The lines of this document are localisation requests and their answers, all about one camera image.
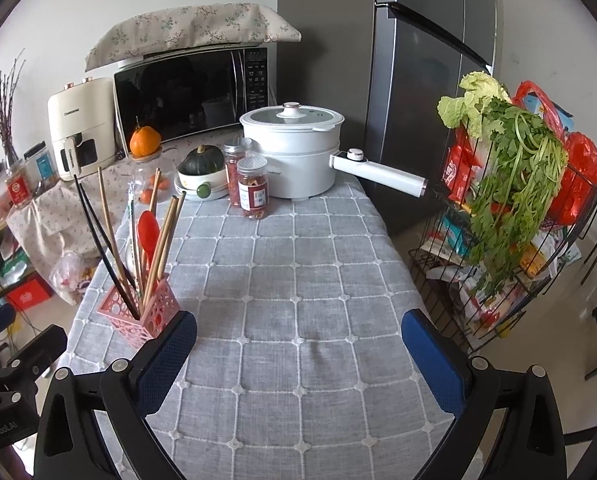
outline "small orange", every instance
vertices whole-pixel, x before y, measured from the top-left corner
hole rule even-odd
[[[130,151],[134,156],[147,156],[158,150],[161,135],[152,126],[136,128],[130,139]]]
[[[149,204],[150,200],[152,200],[152,191],[152,188],[146,187],[138,197],[138,201],[141,204]]]
[[[147,182],[147,184],[149,184],[149,186],[151,186],[152,188],[154,187],[154,181],[156,180],[156,175],[153,174],[150,178],[149,181]],[[161,175],[161,177],[158,179],[158,189],[165,190],[165,189],[169,189],[170,187],[170,180],[169,178],[167,178],[166,176]]]

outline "dried branch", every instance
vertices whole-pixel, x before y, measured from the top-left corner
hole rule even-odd
[[[11,70],[6,75],[0,71],[0,139],[4,147],[12,146],[12,104],[14,102],[14,91],[21,77],[21,70],[25,60],[18,65],[23,50],[14,59]]]

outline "blue gripper pad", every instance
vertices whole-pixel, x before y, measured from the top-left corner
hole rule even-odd
[[[458,418],[471,387],[466,355],[456,343],[441,336],[419,308],[405,312],[401,335],[441,410]]]
[[[163,332],[146,342],[132,359],[130,385],[135,384],[134,403],[145,417],[156,413],[196,342],[194,314],[180,311]]]

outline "pot lid knob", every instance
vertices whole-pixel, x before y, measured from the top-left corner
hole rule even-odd
[[[358,148],[350,148],[347,150],[347,158],[349,160],[361,162],[365,158],[365,153],[363,153],[363,150],[359,150]]]
[[[300,103],[285,103],[283,110],[276,114],[276,117],[281,119],[300,119],[307,114],[300,110]]]

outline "white electric pot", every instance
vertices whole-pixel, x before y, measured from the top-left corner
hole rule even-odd
[[[427,180],[368,161],[361,150],[339,150],[345,118],[326,108],[285,103],[241,117],[245,137],[268,160],[270,195],[305,199],[327,191],[341,170],[419,197]]]

